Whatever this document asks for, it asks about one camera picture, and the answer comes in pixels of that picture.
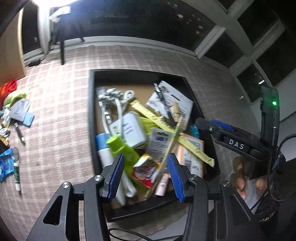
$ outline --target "black tray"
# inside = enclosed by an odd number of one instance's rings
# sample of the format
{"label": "black tray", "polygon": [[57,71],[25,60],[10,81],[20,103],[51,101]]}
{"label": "black tray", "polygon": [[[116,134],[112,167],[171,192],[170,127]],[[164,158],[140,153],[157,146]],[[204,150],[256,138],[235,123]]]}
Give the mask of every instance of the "black tray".
{"label": "black tray", "polygon": [[[193,103],[192,112],[189,120],[189,124],[194,123],[198,117],[204,118],[201,109],[197,103],[197,100],[190,88],[186,78],[164,74],[151,71],[143,70],[131,70],[131,69],[93,69],[90,70],[89,77],[89,136],[91,144],[91,155],[94,166],[95,175],[102,172],[101,160],[98,155],[96,146],[96,119],[95,119],[95,84],[97,86],[106,85],[137,85],[137,84],[147,84],[153,85],[153,83],[159,84],[161,81],[165,81],[189,99]],[[200,130],[200,139],[204,141],[204,152],[215,159],[215,167],[212,168],[206,165],[206,174],[204,179],[206,181],[211,181],[220,174],[219,164],[217,162],[217,155],[214,149],[212,138],[210,134],[205,133]],[[120,207],[112,209],[110,204],[104,205],[104,211],[108,222],[119,221],[133,215],[149,211],[154,208],[161,207],[163,205],[169,204],[176,200],[174,190],[168,191],[164,197],[156,196],[149,198],[147,201],[138,202],[125,207]]]}

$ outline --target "black pen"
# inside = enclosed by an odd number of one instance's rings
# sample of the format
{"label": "black pen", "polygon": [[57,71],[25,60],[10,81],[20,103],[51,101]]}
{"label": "black pen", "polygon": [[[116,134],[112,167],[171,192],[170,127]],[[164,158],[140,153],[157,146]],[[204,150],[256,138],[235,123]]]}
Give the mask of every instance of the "black pen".
{"label": "black pen", "polygon": [[175,122],[175,120],[174,120],[174,118],[172,116],[172,113],[170,112],[170,108],[167,106],[165,98],[163,97],[163,94],[162,94],[161,90],[159,89],[159,87],[157,86],[157,84],[154,84],[154,90],[157,93],[160,101],[163,103],[163,105],[165,107],[165,112],[167,113],[168,118],[170,119],[171,126],[175,127],[176,122]]}
{"label": "black pen", "polygon": [[25,138],[24,138],[24,136],[22,135],[22,133],[21,133],[21,131],[20,131],[20,128],[19,128],[18,123],[15,122],[14,126],[15,126],[15,129],[16,129],[16,131],[17,131],[17,135],[19,136],[19,138],[20,138],[22,144],[23,144],[23,145],[26,145]]}

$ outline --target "blue cap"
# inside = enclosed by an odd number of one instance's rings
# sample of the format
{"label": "blue cap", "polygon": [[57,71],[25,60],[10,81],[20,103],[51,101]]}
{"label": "blue cap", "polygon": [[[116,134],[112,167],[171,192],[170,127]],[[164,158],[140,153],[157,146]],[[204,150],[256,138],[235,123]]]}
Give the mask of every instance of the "blue cap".
{"label": "blue cap", "polygon": [[96,136],[96,146],[98,148],[98,150],[102,150],[105,148],[110,148],[107,144],[106,141],[109,139],[109,134],[107,133],[102,133],[102,134],[98,134]]}

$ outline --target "green cap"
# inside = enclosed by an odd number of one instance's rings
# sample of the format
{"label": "green cap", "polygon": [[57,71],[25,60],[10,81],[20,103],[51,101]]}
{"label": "green cap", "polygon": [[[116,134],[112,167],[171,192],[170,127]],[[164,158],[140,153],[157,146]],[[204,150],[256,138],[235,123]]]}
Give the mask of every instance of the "green cap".
{"label": "green cap", "polygon": [[106,141],[106,144],[111,148],[112,152],[116,152],[125,145],[125,142],[119,135],[114,135]]}

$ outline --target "open box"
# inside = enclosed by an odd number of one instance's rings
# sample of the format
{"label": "open box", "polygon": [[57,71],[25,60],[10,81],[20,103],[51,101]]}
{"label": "open box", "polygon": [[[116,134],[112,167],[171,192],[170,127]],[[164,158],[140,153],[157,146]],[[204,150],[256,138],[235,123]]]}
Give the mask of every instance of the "open box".
{"label": "open box", "polygon": [[[96,146],[96,135],[104,132],[95,88],[116,88],[121,92],[131,89],[135,92],[135,97],[140,101],[140,103],[145,105],[154,91],[153,83],[159,84],[162,80],[173,86],[175,89],[193,101],[193,107],[188,126],[193,124],[198,117],[203,118],[203,114],[198,102],[184,77],[131,69],[95,69],[90,71],[89,136],[95,175],[98,175],[102,172],[101,161]],[[128,106],[127,111],[128,110],[135,111],[130,106]],[[205,165],[206,170],[204,179],[206,181],[211,181],[220,174],[216,152],[210,134],[200,130],[200,139],[204,141],[204,152],[209,157],[215,159],[214,168],[210,167],[209,165]],[[148,200],[144,201],[143,197],[145,193],[146,192],[143,190],[138,190],[137,196],[131,199],[128,198],[128,204],[124,207],[120,207],[115,201],[113,201],[111,204],[104,204],[104,211],[107,221],[114,222],[122,220],[124,218],[131,217],[132,215],[161,207],[176,200],[175,192],[171,183],[169,184],[168,191],[164,197],[152,196]]]}

